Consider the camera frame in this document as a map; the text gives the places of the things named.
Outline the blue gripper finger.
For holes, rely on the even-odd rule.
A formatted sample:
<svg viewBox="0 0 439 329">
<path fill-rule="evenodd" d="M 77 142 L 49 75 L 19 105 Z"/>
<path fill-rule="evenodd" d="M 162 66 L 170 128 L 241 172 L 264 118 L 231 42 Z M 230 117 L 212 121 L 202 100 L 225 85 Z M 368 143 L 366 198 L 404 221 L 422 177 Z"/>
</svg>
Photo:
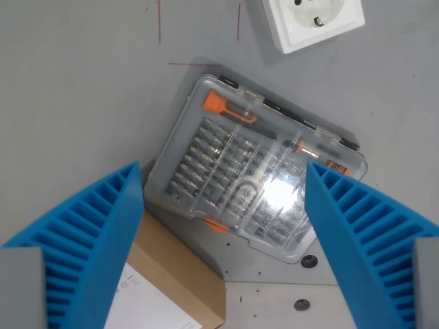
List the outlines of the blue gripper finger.
<svg viewBox="0 0 439 329">
<path fill-rule="evenodd" d="M 438 327 L 438 226 L 310 161 L 305 210 L 358 328 Z"/>
<path fill-rule="evenodd" d="M 103 328 L 144 213 L 133 162 L 96 181 L 4 243 L 37 247 L 45 274 L 46 328 Z"/>
</svg>

